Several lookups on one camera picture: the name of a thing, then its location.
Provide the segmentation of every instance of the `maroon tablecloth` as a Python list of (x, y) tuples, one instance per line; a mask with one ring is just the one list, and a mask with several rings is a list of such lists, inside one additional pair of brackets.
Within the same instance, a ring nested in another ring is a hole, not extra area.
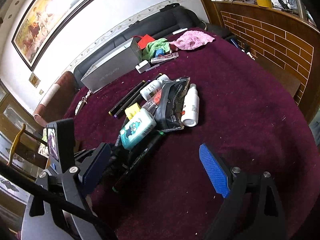
[[(198, 125), (168, 134), (123, 194), (110, 190), (112, 182), (98, 185), (92, 194), (94, 211), (115, 228), (119, 240), (188, 240), (203, 235), (223, 201), (199, 160), (198, 149), (204, 142), (230, 165), (272, 174), (289, 236), (298, 230), (319, 195), (319, 154), (295, 102), (245, 53), (215, 38), (195, 51), (179, 51), (179, 58), (152, 71), (139, 74), (134, 70), (122, 76), (92, 95), (74, 118), (81, 148), (97, 147), (101, 142), (115, 142), (123, 118), (117, 120), (108, 111), (141, 80), (161, 72), (170, 78), (190, 76), (197, 85)], [(87, 91), (79, 91), (66, 118), (74, 117)]]

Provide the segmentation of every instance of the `knife-shaped keychain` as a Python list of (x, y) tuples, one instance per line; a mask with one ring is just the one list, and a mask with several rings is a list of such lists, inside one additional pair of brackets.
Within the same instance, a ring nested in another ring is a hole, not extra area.
[(84, 107), (84, 105), (87, 104), (87, 99), (88, 99), (89, 96), (91, 96), (91, 95), (92, 95), (92, 92), (89, 90), (89, 91), (87, 92), (87, 95), (80, 100), (80, 102), (79, 102), (78, 105), (77, 105), (75, 115), (77, 115), (77, 114), (80, 112), (80, 110), (82, 109), (82, 107)]

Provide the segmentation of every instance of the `sofa backrest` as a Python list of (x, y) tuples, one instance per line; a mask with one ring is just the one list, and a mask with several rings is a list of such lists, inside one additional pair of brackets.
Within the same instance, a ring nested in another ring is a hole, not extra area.
[(84, 87), (81, 78), (96, 61), (123, 42), (132, 38), (132, 36), (144, 36), (145, 34), (149, 34), (153, 38), (159, 39), (169, 36), (172, 32), (181, 28), (192, 28), (196, 27), (198, 24), (199, 19), (196, 14), (182, 6), (176, 6), (166, 11), (159, 11), (140, 22), (133, 24), (97, 49), (75, 68), (73, 75), (75, 76), (79, 88)]

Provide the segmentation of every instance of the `framed painting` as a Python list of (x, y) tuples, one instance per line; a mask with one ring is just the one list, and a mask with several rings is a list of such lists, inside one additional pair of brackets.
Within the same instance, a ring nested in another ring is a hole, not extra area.
[(33, 0), (12, 38), (20, 57), (33, 71), (55, 36), (93, 0)]

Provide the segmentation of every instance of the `brick pattern panel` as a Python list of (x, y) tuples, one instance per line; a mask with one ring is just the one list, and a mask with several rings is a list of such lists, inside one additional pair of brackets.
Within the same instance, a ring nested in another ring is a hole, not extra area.
[(242, 15), (221, 12), (225, 27), (238, 37), (241, 48), (250, 45), (252, 55), (267, 57), (301, 81), (294, 97), (297, 105), (303, 96), (312, 65), (314, 48), (285, 30)]

